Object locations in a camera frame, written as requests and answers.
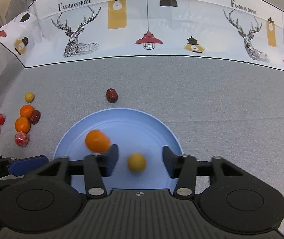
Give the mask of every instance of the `deer antlers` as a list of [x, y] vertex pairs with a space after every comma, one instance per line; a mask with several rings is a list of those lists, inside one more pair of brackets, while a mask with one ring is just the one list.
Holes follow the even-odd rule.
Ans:
[[61, 17], [62, 13], [60, 14], [60, 16], [57, 19], [57, 23], [55, 23], [52, 19], [52, 23], [55, 25], [55, 27], [57, 27], [58, 29], [61, 30], [66, 30], [67, 32], [71, 32], [71, 27], [67, 25], [67, 20], [65, 21], [65, 26], [63, 26], [63, 24], [60, 23], [60, 17]]
[[[229, 13], [229, 16], [227, 17], [226, 13], [225, 13], [225, 10], [223, 10], [224, 12], [224, 15], [226, 17], [226, 19], [229, 21], [230, 24], [232, 24], [235, 28], [238, 29], [238, 32], [241, 34], [241, 35], [246, 35], [243, 31], [243, 28], [241, 27], [241, 25], [238, 24], [238, 18], [236, 19], [236, 23], [234, 22], [234, 20], [232, 19], [232, 12], [234, 11], [235, 9], [233, 9], [230, 13]], [[256, 21], [256, 27], [254, 28], [253, 26], [253, 23], [251, 23], [251, 26], [252, 28], [250, 28], [250, 30], [248, 31], [248, 36], [251, 36], [253, 33], [257, 33], [261, 30], [262, 28], [262, 25], [263, 23], [261, 23], [261, 26], [258, 26], [259, 23], [257, 22], [255, 16], [254, 16], [254, 19]]]
[[[83, 15], [83, 22], [79, 25], [79, 28], [78, 28], [75, 32], [82, 32], [82, 31], [84, 30], [83, 27], [84, 27], [86, 24], [88, 24], [89, 22], [91, 22], [92, 20], [94, 20], [94, 19], [97, 17], [97, 15], [99, 14], [99, 12], [101, 11], [101, 7], [100, 7], [98, 13], [95, 15], [95, 14], [94, 14], [94, 10], [92, 10], [92, 9], [90, 8], [90, 6], [88, 6], [88, 5], [87, 5], [87, 7], [89, 7], [89, 9], [91, 10], [91, 16], [88, 18], [88, 20], [86, 20], [85, 15]], [[51, 19], [51, 21], [52, 21], [52, 23], [55, 25], [55, 27], [57, 27], [58, 29], [66, 30], [67, 32], [71, 32], [71, 27], [67, 25], [67, 20], [65, 21], [65, 26], [63, 26], [63, 24], [61, 24], [61, 22], [60, 22], [60, 17], [61, 17], [61, 15], [62, 15], [62, 13], [61, 13], [60, 16], [58, 17], [57, 23], [55, 23], [52, 19]]]
[[88, 20], [86, 20], [85, 15], [83, 14], [83, 22], [79, 25], [79, 28], [76, 30], [76, 32], [80, 31], [86, 24], [88, 24], [89, 22], [94, 20], [101, 10], [101, 7], [100, 7], [98, 13], [96, 15], [94, 15], [94, 10], [92, 10], [90, 8], [90, 6], [88, 6], [88, 5], [87, 5], [87, 7], [89, 7], [89, 9], [91, 10], [91, 17], [89, 17]]

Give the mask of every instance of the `yellow ball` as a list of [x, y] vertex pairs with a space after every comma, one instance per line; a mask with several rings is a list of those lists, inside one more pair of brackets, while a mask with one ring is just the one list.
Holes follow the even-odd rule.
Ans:
[[142, 154], [134, 153], [128, 158], [128, 167], [132, 172], [142, 172], [146, 167], [146, 159]]
[[24, 99], [27, 103], [31, 103], [34, 100], [35, 96], [32, 92], [27, 92], [24, 96]]

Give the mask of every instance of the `red date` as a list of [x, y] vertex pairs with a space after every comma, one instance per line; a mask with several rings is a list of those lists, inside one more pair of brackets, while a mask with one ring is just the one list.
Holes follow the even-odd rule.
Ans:
[[39, 119], [41, 117], [41, 113], [38, 110], [34, 110], [31, 113], [31, 117], [30, 117], [30, 122], [31, 124], [35, 125], [36, 123], [38, 123]]
[[106, 99], [108, 100], [108, 102], [115, 103], [118, 98], [119, 96], [114, 89], [110, 88], [106, 91]]

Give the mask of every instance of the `mandarin orange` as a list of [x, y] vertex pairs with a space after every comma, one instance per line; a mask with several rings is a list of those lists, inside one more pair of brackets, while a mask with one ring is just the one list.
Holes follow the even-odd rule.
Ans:
[[34, 111], [34, 108], [30, 104], [24, 105], [20, 109], [20, 116], [26, 117], [27, 119], [29, 119], [33, 111]]
[[28, 133], [30, 131], [30, 122], [26, 117], [20, 117], [15, 121], [15, 130], [17, 132], [22, 131]]
[[105, 153], [111, 146], [111, 140], [100, 130], [91, 130], [85, 138], [85, 144], [92, 152]]

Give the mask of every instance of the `metal screw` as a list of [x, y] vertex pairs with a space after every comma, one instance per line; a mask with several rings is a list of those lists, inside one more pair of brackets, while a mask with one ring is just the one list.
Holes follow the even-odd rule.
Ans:
[[189, 188], [179, 188], [176, 193], [181, 196], [188, 196], [192, 194], [192, 190], [190, 190]]
[[89, 189], [88, 192], [92, 196], [100, 196], [104, 193], [104, 190], [102, 188], [92, 188], [92, 189]]

